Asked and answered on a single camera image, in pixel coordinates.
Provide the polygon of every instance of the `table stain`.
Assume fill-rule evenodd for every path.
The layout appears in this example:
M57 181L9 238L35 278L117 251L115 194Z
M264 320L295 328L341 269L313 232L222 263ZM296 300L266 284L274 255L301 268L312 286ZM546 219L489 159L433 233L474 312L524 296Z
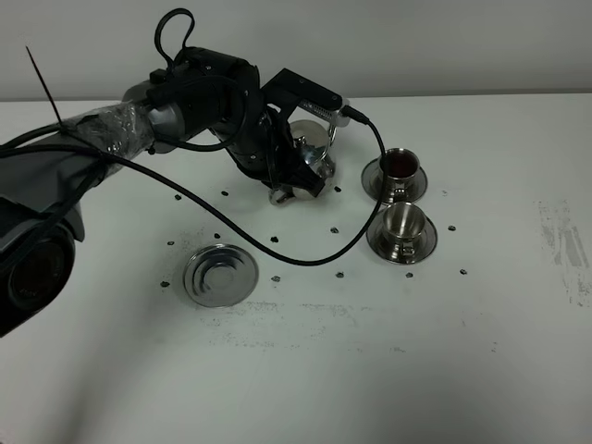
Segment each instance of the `table stain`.
M569 303L589 307L592 300L592 277L586 248L580 231L572 221L566 200L538 201L542 248L552 265L561 273L561 282Z
M401 359L408 350L393 336L398 312L367 305L245 301L195 311L187 321L200 326L199 337L191 329L166 328L159 332L157 343L195 345L197 341L262 352L327 350Z

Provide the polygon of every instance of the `black cable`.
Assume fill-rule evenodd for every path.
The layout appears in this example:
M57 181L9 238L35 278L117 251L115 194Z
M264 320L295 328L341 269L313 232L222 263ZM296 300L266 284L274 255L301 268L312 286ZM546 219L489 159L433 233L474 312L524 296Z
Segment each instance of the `black cable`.
M212 153L213 151L219 151L219 150L223 150L225 148L228 148L231 144L233 144L241 136L242 132L244 131L244 127L247 123L247 117L249 116L249 100L248 100L247 92L244 92L243 90L241 90L241 87L239 86L239 84L236 81L229 79L227 77L224 77L224 76L204 76L204 77L201 77L197 80L192 80L191 85L195 86L199 83L210 83L210 82L211 83L221 83L221 84L225 84L225 85L229 86L230 88L232 88L234 91L236 91L238 93L240 99L242 100L242 119L240 120L240 124L239 124L239 127L237 128L237 130L225 141L220 142L220 143L214 143L212 145L197 145L195 143L182 142L182 141L179 141L175 138L168 137L168 136L162 135L162 134L155 134L154 138L156 139L157 142L167 143L169 145L176 146L178 148L182 148L184 150L196 151L199 153Z
M39 68L37 67L37 64L35 63L35 59L33 58L33 54L31 54L31 50L29 49L29 46L27 46L27 54L29 54L29 59L31 60L31 63L33 64L33 69L35 69L35 73L37 74L37 77L39 78L39 81L41 82L41 86L43 86L43 90L45 91L45 95L47 95L47 99L49 99L49 103L52 104L52 108L54 108L54 113L55 113L55 116L57 117L57 123L59 123L60 125L63 125L64 122L62 122L62 117L59 115L59 111L57 111L56 101L54 100L54 97L52 97L52 94L49 93L49 88L47 88L47 84L45 83L45 80L43 79L43 76L41 75L41 71L39 70Z
M1 150L9 150L12 148L17 148L18 146L22 145L23 143L30 142L33 139L37 139L38 137L45 136L52 132L60 131L62 127L59 123L52 123L51 125L46 125L44 127L40 127L38 129L34 129L29 132L25 132L24 134L15 137L12 141L6 142L3 145L0 145Z
M173 59L170 57L170 55L165 53L165 50L163 49L162 33L168 21L178 15L187 16L191 19L190 27L187 30L187 33L185 34L185 38L183 39L182 45L183 49L187 49L187 39L189 39L189 36L193 32L193 28L195 28L195 18L193 17L193 14L184 7L178 7L177 9L173 9L172 11L167 12L165 16L160 19L158 25L156 25L156 31L154 32L154 46L156 47L156 51L158 52L158 54L160 54L166 61L167 74L172 74L175 65Z
M380 137L380 133L378 132L378 129L368 118L366 118L366 120L361 119L360 122L368 125L370 127L370 129L372 130L372 132L374 132L374 135L376 137L376 141L378 142L378 146L380 148L380 153L382 155L381 158L384 159L384 157L386 156L386 149L385 149L384 143L382 142L382 138ZM205 200L203 200L202 198L200 198L196 194L192 193L191 191L181 187L180 185L178 185L178 183L165 178L164 176L156 173L155 171L151 170L150 168L138 165L134 162L131 162L128 159L124 159L123 157L119 157L119 156L109 154L109 153L99 152L99 151L97 151L97 149L95 147L86 148L86 147L80 147L80 146L41 145L40 144L40 145L34 145L34 146L20 148L18 150L0 152L0 159L13 157L15 155L47 153L47 152L75 153L75 154L80 154L80 155L87 155L90 157L98 157L98 158L103 159L106 162L120 164L124 167L128 167L128 168L133 169L139 173L142 173L143 175L148 176L149 178L152 178L154 180L157 180L157 181L163 183L164 185L167 185L169 188L172 188L173 190L179 192L180 194L183 194L188 199L194 201L196 204L200 205L204 210L208 211L213 216L217 217L221 222L226 224L230 229L232 229L239 236L241 236L243 239L248 241L253 247L257 248L261 252L268 254L269 256L271 256L274 259L277 259L281 262L291 264L291 265L299 265L299 266L324 265L324 264L327 264L329 262L332 262L332 261L340 258L343 254L345 254L347 251L349 251L353 247L353 245L355 245L357 243L357 241L365 234L365 232L368 230L368 227L372 223L372 220L375 218L378 211L380 211L380 206L382 204L382 196L384 195L385 190L387 188L387 181L383 180L382 187L380 190L379 199L376 201L376 205L375 205L374 209L372 210L370 217L368 217L368 220L366 221L366 223L364 224L362 229L358 232L358 234L356 234L356 236L345 247L343 247L338 252L331 254L330 256L328 256L326 258L313 260L313 261L303 261L303 260L299 260L299 259L292 259L291 257L284 256L283 254L279 254L279 253L274 252L273 250L266 247L264 244L262 244L261 242L259 242L255 238L253 238L251 235L249 235L246 231L244 231L241 227L236 225L234 222L232 222L229 218L224 216L218 210L216 210L208 202L206 202Z
M26 150L27 148L21 148L18 150L6 151L0 153L0 158L4 157L11 157L11 155L3 155L3 154L14 154L18 155L22 152L22 150ZM22 242L19 247L12 252L7 259L0 264L0 276L9 270L14 265L18 264L20 261L27 257L35 246L35 244L40 241L43 236L45 236L55 225L57 225L64 216L78 203L78 201L82 198L84 193L88 191L94 184L96 180L99 179L101 175L105 173L105 163L102 161L96 162L92 165L92 170L89 174L86 175L84 180L80 183L80 185L72 192L72 194L59 206L57 210L55 210L49 217L47 217L44 222L37 227L27 239Z

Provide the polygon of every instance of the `metal cup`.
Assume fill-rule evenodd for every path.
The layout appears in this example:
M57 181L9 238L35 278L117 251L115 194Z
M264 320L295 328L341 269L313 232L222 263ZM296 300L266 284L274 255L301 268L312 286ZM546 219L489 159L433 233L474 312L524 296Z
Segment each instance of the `metal cup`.
M366 232L370 247L396 264L426 259L438 242L434 224L412 203L396 202L382 210Z
M387 181L383 204L416 202L427 189L427 176L417 156L404 148L387 151L384 162L370 162L362 172L362 185L374 200L378 199L382 181Z

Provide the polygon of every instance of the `robotic arm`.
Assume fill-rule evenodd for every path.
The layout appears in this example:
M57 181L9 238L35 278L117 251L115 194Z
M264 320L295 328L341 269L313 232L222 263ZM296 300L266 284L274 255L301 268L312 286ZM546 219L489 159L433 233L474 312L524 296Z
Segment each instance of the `robotic arm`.
M189 16L191 26L172 59L162 50L160 35L179 14ZM288 69L261 88L257 67L246 60L187 47L193 26L192 14L182 8L161 19L154 43L166 69L153 71L149 80L129 88L121 104L60 121L0 146L0 337L44 308L68 281L74 240L83 241L84 227L78 200L63 215L62 203L121 168L109 164L97 171L96 158L62 152L3 158L24 142L54 132L30 146L83 142L124 159L143 151L164 154L176 147L197 152L226 149L240 172L272 190L291 195L306 191L313 197L323 190L325 181L295 148L288 118L296 107L335 127L349 123L346 114L357 120L366 117L338 94ZM220 143L187 142L204 130L214 133ZM39 227L52 218L50 229L40 235Z

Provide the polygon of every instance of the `white tabletop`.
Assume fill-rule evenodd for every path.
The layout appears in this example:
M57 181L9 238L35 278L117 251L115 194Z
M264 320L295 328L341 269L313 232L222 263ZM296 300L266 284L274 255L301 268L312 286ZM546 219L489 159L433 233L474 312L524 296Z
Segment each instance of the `white tabletop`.
M418 204L439 235L429 258L391 265L362 239L335 263L285 265L123 170L82 201L87 238L66 288L0 340L0 441L590 442L592 95L353 104L420 158ZM65 116L99 105L58 104ZM0 104L0 141L52 120L48 104ZM336 152L342 192L280 208L225 153L137 160L315 259L373 205L360 183L378 154L371 131L351 123ZM260 269L233 308L199 308L179 285L215 233Z

